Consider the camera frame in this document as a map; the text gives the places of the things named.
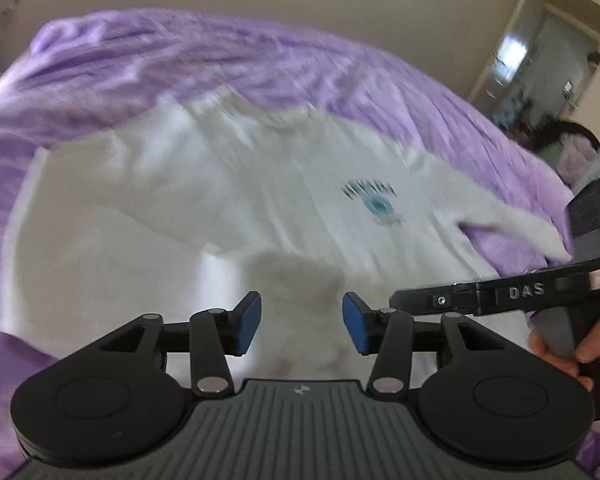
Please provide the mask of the person's right hand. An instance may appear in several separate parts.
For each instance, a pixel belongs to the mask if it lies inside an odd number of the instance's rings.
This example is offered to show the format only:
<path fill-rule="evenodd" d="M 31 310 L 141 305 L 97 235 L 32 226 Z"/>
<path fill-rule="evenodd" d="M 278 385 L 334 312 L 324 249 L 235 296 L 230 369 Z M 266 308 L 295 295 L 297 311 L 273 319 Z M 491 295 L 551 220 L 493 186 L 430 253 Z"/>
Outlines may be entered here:
<path fill-rule="evenodd" d="M 528 346 L 535 356 L 552 364 L 572 378 L 576 378 L 586 390 L 591 391 L 593 389 L 594 380 L 581 375 L 579 365 L 591 363 L 600 357 L 600 319 L 577 346 L 576 355 L 573 359 L 555 356 L 547 347 L 541 335 L 534 330 L 529 335 Z"/>

